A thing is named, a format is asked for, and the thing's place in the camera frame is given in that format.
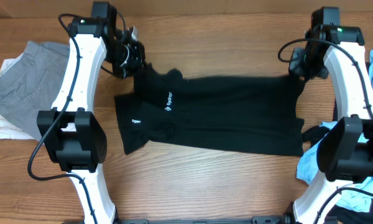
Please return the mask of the black t-shirt with white logo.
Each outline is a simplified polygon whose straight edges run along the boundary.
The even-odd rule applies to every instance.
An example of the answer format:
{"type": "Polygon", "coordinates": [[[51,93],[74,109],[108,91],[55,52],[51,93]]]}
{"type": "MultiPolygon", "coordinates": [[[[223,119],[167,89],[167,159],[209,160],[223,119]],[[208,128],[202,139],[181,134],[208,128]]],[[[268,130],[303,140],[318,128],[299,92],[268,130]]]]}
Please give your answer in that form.
{"type": "Polygon", "coordinates": [[[186,79],[152,67],[134,91],[115,97],[124,152],[147,142],[281,156],[302,156],[304,121],[296,114],[303,80],[213,76],[186,79]]]}

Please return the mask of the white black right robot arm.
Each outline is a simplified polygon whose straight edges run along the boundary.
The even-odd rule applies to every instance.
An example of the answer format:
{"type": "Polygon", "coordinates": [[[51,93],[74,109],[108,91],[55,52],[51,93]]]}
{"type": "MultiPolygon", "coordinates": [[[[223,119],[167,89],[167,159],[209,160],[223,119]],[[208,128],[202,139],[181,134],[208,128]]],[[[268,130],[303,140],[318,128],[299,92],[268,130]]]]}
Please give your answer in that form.
{"type": "Polygon", "coordinates": [[[293,51],[289,70],[306,80],[331,76],[338,122],[319,142],[318,171],[283,222],[331,223],[327,214],[341,197],[373,177],[373,89],[360,28],[313,25],[303,41],[306,46],[293,51]]]}

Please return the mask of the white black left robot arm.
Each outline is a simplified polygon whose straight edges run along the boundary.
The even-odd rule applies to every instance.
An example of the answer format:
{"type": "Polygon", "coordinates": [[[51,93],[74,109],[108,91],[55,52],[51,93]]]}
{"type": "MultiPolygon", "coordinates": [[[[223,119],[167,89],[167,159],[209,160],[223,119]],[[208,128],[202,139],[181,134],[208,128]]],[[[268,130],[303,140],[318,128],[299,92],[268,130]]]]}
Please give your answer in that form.
{"type": "Polygon", "coordinates": [[[63,28],[70,38],[70,56],[60,91],[50,110],[39,111],[37,126],[42,135],[27,165],[41,146],[76,188],[84,211],[83,223],[119,223],[103,172],[107,138],[93,113],[94,94],[103,62],[112,64],[115,77],[126,78],[145,66],[144,46],[135,27],[118,29],[116,20],[72,15],[63,28]]]}

